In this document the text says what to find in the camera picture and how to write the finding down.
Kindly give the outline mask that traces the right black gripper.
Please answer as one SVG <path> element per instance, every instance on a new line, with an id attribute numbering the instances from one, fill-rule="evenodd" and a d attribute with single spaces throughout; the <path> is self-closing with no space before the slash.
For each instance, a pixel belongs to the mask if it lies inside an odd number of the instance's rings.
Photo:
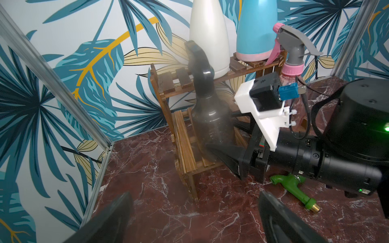
<path id="1" fill-rule="evenodd" d="M 236 145 L 209 143 L 206 148 L 241 180 L 252 175 L 256 182 L 264 182 L 270 147 L 258 125 L 254 126 L 246 149 Z"/>

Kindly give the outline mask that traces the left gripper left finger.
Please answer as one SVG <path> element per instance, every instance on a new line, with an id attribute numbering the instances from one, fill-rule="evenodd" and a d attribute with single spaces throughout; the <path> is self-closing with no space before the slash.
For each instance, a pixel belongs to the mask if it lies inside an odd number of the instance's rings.
<path id="1" fill-rule="evenodd" d="M 129 192 L 123 193 L 69 237 L 66 242 L 121 243 L 132 214 L 132 196 Z"/>

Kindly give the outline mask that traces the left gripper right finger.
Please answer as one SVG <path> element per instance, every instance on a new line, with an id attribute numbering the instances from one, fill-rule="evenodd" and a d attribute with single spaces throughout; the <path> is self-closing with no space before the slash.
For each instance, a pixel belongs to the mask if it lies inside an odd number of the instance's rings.
<path id="1" fill-rule="evenodd" d="M 328 242 L 271 193 L 260 193 L 258 209 L 268 243 Z"/>

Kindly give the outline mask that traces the clear pink spray bottle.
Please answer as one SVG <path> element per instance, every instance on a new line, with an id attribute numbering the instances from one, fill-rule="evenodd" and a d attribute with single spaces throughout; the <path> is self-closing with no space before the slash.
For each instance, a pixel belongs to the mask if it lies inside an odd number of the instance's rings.
<path id="1" fill-rule="evenodd" d="M 271 64 L 279 54 L 285 50 L 288 54 L 285 63 L 282 65 L 280 81 L 283 86 L 279 92 L 281 98 L 285 100 L 285 105 L 289 105 L 289 99 L 297 97 L 296 78 L 301 77 L 305 62 L 305 50 L 308 50 L 309 55 L 321 56 L 320 52 L 314 43 L 301 31 L 283 23 L 277 23 L 273 27 L 273 31 L 277 34 L 274 48 L 266 62 Z"/>

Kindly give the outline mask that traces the wooden slatted step shelf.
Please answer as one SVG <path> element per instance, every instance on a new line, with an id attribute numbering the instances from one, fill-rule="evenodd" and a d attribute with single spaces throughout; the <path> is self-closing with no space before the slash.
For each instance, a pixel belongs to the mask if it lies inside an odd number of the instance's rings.
<path id="1" fill-rule="evenodd" d="M 234 95 L 249 75 L 255 78 L 276 72 L 281 73 L 287 52 L 282 51 L 273 63 L 266 65 L 265 61 L 244 62 L 236 56 L 231 57 L 230 71 L 214 81 L 218 96 L 226 101 L 232 111 L 238 109 Z M 157 95 L 157 100 L 172 133 L 171 140 L 175 146 L 175 168 L 188 190 L 192 200 L 197 201 L 197 189 L 194 175 L 217 168 L 221 162 L 210 162 L 199 152 L 197 138 L 192 127 L 187 127 L 185 119 L 191 117 L 192 108 L 183 111 L 172 111 L 168 105 L 168 98 L 194 90 L 190 72 L 180 65 L 170 54 L 157 54 L 156 60 L 151 62 L 151 83 Z"/>

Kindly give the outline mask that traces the blue spray bottle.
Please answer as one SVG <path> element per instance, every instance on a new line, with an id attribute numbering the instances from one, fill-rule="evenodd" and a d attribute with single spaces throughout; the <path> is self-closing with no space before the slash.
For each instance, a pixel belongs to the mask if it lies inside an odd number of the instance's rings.
<path id="1" fill-rule="evenodd" d="M 245 0 L 237 30 L 236 57 L 245 62 L 263 61 L 275 45 L 273 26 L 278 21 L 276 0 Z"/>

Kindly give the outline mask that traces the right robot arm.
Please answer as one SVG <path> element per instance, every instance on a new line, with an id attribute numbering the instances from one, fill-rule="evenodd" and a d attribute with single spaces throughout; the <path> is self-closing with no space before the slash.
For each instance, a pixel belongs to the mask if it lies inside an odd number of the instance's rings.
<path id="1" fill-rule="evenodd" d="M 327 103 L 337 100 L 324 132 L 316 116 Z M 389 82 L 364 78 L 349 82 L 311 110 L 314 136 L 296 139 L 290 131 L 279 133 L 274 151 L 260 141 L 264 131 L 253 125 L 245 148 L 208 144 L 241 180 L 248 174 L 258 182 L 267 166 L 295 176 L 319 181 L 344 190 L 347 197 L 377 192 L 385 216 L 389 214 Z"/>

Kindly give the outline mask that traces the white spray bottle pink top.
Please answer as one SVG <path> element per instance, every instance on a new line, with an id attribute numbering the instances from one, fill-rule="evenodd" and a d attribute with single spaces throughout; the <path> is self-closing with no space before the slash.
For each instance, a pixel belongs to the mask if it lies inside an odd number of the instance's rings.
<path id="1" fill-rule="evenodd" d="M 194 0 L 192 2 L 189 39 L 205 52 L 214 78 L 218 79 L 230 70 L 230 45 L 227 26 L 220 2 Z"/>

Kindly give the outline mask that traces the dark translucent spray bottle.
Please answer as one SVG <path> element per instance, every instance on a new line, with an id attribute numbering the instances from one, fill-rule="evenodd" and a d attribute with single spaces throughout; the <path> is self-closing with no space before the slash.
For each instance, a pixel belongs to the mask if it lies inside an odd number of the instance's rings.
<path id="1" fill-rule="evenodd" d="M 186 42 L 185 48 L 196 93 L 196 103 L 191 110 L 194 133 L 202 156 L 210 162 L 217 162 L 218 158 L 206 145 L 236 145 L 232 112 L 217 95 L 214 70 L 204 50 L 193 40 Z"/>

